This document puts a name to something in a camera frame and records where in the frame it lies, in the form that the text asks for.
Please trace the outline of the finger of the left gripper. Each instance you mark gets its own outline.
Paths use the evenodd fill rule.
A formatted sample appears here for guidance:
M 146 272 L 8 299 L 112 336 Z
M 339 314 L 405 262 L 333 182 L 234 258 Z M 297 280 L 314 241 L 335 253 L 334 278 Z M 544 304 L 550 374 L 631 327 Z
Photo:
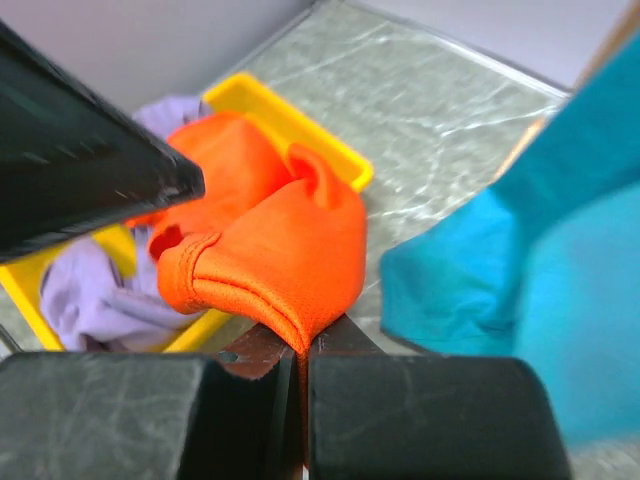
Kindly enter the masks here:
M 196 164 L 2 25 L 2 262 L 204 192 Z

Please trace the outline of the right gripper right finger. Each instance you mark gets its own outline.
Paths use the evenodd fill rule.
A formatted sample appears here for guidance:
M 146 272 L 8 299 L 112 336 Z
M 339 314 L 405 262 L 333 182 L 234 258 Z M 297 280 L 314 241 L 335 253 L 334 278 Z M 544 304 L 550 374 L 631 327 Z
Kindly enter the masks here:
M 314 479 L 568 479 L 546 391 L 508 357 L 390 355 L 350 318 L 308 358 Z

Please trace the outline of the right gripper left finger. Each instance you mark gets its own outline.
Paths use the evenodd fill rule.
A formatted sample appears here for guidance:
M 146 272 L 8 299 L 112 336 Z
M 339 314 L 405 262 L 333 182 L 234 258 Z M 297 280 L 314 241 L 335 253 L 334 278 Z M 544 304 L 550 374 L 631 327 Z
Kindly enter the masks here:
M 5 479 L 291 479 L 295 357 L 256 326 L 205 354 L 22 352 L 1 339 Z

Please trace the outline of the orange t shirt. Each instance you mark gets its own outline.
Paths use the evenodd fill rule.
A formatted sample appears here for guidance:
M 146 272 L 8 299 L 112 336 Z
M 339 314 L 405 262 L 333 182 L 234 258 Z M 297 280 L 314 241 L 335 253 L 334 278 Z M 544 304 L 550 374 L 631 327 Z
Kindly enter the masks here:
M 249 317 L 306 354 L 363 288 L 360 196 L 313 150 L 280 152 L 237 113 L 190 123 L 168 142 L 201 168 L 205 193 L 143 217 L 161 296 L 183 314 Z

